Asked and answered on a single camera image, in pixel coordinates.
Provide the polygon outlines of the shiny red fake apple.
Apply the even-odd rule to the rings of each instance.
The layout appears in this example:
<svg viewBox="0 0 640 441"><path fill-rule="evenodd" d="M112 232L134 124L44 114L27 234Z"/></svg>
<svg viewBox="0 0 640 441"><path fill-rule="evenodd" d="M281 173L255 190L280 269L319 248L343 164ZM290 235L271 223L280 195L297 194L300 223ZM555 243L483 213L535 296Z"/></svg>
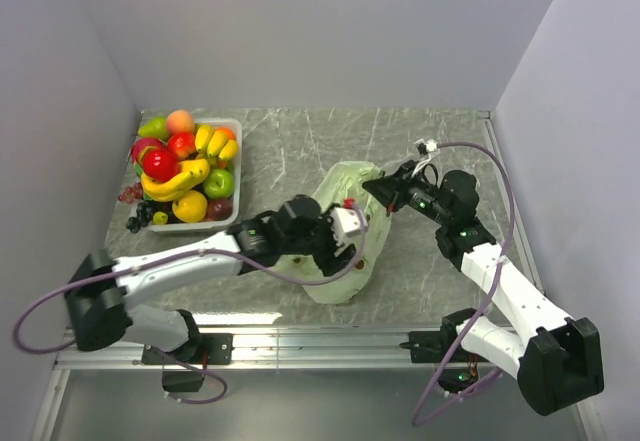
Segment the shiny red fake apple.
<svg viewBox="0 0 640 441"><path fill-rule="evenodd" d="M164 183L179 172L179 159L168 149L153 149L145 154L142 169L151 179Z"/></svg>

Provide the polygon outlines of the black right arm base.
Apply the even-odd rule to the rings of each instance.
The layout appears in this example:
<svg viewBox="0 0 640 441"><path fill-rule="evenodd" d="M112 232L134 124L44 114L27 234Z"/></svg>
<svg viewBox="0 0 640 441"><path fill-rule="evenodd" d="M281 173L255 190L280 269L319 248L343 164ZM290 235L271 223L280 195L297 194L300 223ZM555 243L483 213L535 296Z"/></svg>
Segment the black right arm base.
<svg viewBox="0 0 640 441"><path fill-rule="evenodd" d="M411 331L408 339L399 344L401 349L410 352L412 364L435 364L439 366L449 349L450 342L440 331ZM452 363L462 364L461 368L446 368L440 375L437 385L445 394L458 394L475 384L479 378L479 363L485 359L458 347L452 355Z"/></svg>

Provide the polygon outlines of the pale green avocado plastic bag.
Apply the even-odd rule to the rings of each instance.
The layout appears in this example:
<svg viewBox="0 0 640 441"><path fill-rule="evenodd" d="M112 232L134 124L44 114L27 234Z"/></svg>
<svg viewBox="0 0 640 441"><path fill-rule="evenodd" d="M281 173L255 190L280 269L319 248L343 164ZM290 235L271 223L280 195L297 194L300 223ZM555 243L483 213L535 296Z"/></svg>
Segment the pale green avocado plastic bag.
<svg viewBox="0 0 640 441"><path fill-rule="evenodd" d="M348 302L369 282L391 227L386 209L362 184L382 176L382 170L368 161L342 161L334 164L311 195L325 209L332 203L352 198L368 223L361 262L340 279L325 284L321 270L310 256L283 256L274 270L281 275L304 281L304 290L318 304Z"/></svg>

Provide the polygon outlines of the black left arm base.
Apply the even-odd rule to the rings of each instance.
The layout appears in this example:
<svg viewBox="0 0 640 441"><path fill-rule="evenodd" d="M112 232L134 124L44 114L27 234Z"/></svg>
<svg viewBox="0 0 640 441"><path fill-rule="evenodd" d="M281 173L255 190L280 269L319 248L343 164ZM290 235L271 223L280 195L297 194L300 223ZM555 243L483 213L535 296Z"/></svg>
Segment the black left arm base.
<svg viewBox="0 0 640 441"><path fill-rule="evenodd" d="M184 353L171 353L171 358L161 354L156 348L145 346L141 364L162 369L162 388L169 394L192 394L204 386L206 375L191 369L169 370L169 366L180 367L173 359L199 370L208 370L212 367L228 366L232 361L232 351L231 333L208 333L201 335L201 340L195 348L188 348Z"/></svg>

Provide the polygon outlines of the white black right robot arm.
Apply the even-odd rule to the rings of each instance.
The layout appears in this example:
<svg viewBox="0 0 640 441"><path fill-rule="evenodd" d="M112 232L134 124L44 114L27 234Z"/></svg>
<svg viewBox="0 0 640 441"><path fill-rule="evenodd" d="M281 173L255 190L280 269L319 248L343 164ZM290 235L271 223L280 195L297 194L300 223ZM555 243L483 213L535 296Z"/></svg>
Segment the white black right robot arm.
<svg viewBox="0 0 640 441"><path fill-rule="evenodd" d="M443 318L437 335L410 333L404 346L413 361L488 361L513 377L527 404L543 416L601 393L596 326L554 305L503 255L476 215L475 177L452 170L434 184L415 174L415 165L408 161L363 188L388 213L408 206L434 221L441 254L490 296L510 326L497 326L482 309L460 310Z"/></svg>

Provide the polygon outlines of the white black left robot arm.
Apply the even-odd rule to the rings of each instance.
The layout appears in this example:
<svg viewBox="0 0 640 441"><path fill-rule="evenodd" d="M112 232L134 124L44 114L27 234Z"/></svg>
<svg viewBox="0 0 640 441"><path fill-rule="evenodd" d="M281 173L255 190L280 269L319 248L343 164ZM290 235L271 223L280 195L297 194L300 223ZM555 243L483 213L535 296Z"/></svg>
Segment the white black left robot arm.
<svg viewBox="0 0 640 441"><path fill-rule="evenodd" d="M365 215L354 203L323 209L298 195L276 211L235 223L201 241L144 256L87 255L65 294L75 343L84 352L118 341L150 345L189 363L202 340L191 314L148 306L156 296L212 278L273 275L284 256L309 256L321 284L345 276L362 256Z"/></svg>

